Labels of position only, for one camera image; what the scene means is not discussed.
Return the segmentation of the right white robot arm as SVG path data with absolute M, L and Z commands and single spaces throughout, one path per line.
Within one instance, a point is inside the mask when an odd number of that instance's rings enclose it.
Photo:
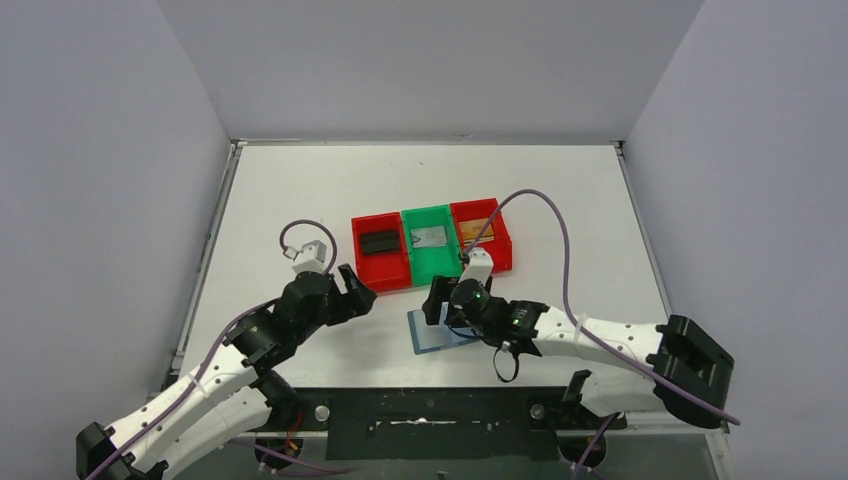
M 442 276 L 433 279 L 422 311 L 427 324 L 468 327 L 514 360 L 562 356 L 616 369 L 609 377 L 590 371 L 573 378 L 578 404 L 597 417 L 665 411 L 705 429 L 740 422 L 725 410 L 735 360 L 688 317 L 659 324 L 576 317 L 542 302 L 494 296 L 475 279 Z

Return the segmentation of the green plastic bin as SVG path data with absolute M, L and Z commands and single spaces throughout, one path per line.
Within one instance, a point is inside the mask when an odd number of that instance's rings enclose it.
M 456 277 L 462 272 L 459 261 L 459 240 L 448 205 L 438 205 L 401 211 L 409 257 L 412 284 L 428 286 L 436 275 Z M 410 230 L 441 225 L 448 244 L 441 248 L 413 248 Z

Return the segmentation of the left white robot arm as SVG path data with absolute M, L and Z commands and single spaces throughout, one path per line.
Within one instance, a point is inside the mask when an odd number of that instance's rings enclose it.
M 348 264 L 305 271 L 280 297 L 231 320 L 200 364 L 147 404 L 75 439 L 80 479 L 163 479 L 269 420 L 296 418 L 296 391 L 275 372 L 319 328 L 367 315 L 377 299 Z

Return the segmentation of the teal card holder wallet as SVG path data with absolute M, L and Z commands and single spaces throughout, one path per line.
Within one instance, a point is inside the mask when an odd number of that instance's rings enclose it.
M 407 313 L 412 348 L 416 355 L 468 345 L 479 339 L 468 327 L 449 327 L 446 324 L 447 315 L 447 303 L 442 304 L 438 323 L 435 325 L 426 323 L 425 314 L 421 309 Z

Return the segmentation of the red plastic bin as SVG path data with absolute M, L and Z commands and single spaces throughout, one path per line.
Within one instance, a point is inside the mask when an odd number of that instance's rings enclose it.
M 404 227 L 399 212 L 389 212 L 351 219 L 353 250 L 359 279 L 377 293 L 406 289 L 412 286 Z M 359 235 L 370 231 L 398 230 L 401 251 L 393 254 L 364 256 Z
M 449 205 L 462 250 L 467 248 L 469 245 L 464 246 L 462 244 L 459 236 L 458 223 L 460 221 L 471 219 L 489 219 L 498 205 L 499 202 L 496 198 L 455 202 Z M 485 249 L 491 255 L 494 260 L 493 271 L 495 273 L 510 271 L 513 266 L 513 245 L 506 223 L 503 219 L 503 215 L 498 213 L 490 224 L 493 226 L 495 239 L 485 243 L 478 242 L 477 246 Z

